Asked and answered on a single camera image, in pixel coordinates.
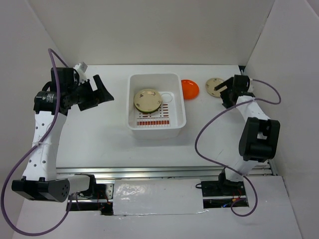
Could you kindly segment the cream patterned plate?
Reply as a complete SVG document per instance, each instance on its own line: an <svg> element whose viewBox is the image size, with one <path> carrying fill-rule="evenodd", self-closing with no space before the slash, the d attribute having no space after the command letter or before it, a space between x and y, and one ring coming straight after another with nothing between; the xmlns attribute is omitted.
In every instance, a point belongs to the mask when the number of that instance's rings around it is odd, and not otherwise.
<svg viewBox="0 0 319 239"><path fill-rule="evenodd" d="M154 89L143 89L134 96L134 105L142 110L156 109L162 104L162 98Z"/></svg>
<svg viewBox="0 0 319 239"><path fill-rule="evenodd" d="M220 93L222 91L224 91L226 89L226 87L224 86L224 87L220 88L217 91L214 88L216 86L218 86L219 84L221 84L222 82L224 82L224 80L221 79L221 78L211 78L211 79L207 80L206 83L205 83L206 91L211 96L219 98L220 97Z"/></svg>

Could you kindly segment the orange plastic plate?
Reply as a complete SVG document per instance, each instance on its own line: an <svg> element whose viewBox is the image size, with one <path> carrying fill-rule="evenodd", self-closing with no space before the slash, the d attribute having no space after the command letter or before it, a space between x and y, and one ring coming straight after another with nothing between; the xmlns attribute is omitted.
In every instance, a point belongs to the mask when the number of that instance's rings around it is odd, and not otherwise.
<svg viewBox="0 0 319 239"><path fill-rule="evenodd" d="M193 100L199 94L199 86L192 80L183 79L181 80L183 98L185 100Z"/></svg>

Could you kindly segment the green plate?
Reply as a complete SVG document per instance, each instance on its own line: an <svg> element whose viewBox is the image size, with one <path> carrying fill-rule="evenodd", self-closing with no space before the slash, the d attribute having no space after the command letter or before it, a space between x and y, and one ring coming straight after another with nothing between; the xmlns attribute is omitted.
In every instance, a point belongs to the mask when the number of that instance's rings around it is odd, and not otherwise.
<svg viewBox="0 0 319 239"><path fill-rule="evenodd" d="M139 109L139 110L142 110L142 109L140 109L140 108L138 108L138 107L135 107L135 108L137 108L137 109ZM160 109L160 106L159 106L158 108L156 108L156 109ZM142 111L154 111L154 110L156 110L156 109L152 109L152 110L142 110Z"/></svg>

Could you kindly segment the black plate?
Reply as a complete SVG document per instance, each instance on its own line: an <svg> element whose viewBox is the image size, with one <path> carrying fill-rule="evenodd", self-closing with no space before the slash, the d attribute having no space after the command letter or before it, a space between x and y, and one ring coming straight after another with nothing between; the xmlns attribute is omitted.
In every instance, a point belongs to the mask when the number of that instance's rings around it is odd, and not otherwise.
<svg viewBox="0 0 319 239"><path fill-rule="evenodd" d="M159 111L159 109L156 109L154 111L142 111L142 110L139 110L137 108L135 108L135 110L137 110L138 112L142 113L142 114L152 114L152 113L156 113Z"/></svg>

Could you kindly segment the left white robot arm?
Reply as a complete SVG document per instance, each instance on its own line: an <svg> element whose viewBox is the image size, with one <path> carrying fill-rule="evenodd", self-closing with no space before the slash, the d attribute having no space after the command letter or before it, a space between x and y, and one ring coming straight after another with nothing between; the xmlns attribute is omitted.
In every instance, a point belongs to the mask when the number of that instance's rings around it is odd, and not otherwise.
<svg viewBox="0 0 319 239"><path fill-rule="evenodd" d="M84 111L114 100L99 75L94 75L93 80L96 90L80 69L58 67L51 70L51 81L34 98L34 151L22 178L12 182L14 192L30 201L54 202L64 202L73 193L81 193L88 199L98 194L93 175L75 174L58 179L56 171L60 136L71 107L77 105Z"/></svg>

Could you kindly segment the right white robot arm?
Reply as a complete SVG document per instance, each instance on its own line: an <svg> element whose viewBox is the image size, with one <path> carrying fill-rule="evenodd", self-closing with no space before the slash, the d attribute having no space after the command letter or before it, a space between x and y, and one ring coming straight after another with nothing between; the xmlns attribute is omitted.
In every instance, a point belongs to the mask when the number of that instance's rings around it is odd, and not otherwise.
<svg viewBox="0 0 319 239"><path fill-rule="evenodd" d="M244 176L258 163L273 159L276 154L280 122L270 119L261 110L250 86L248 76L234 75L214 88L226 88L220 92L222 105L228 110L237 108L245 121L239 140L239 156L218 176L217 190L222 195L239 190Z"/></svg>

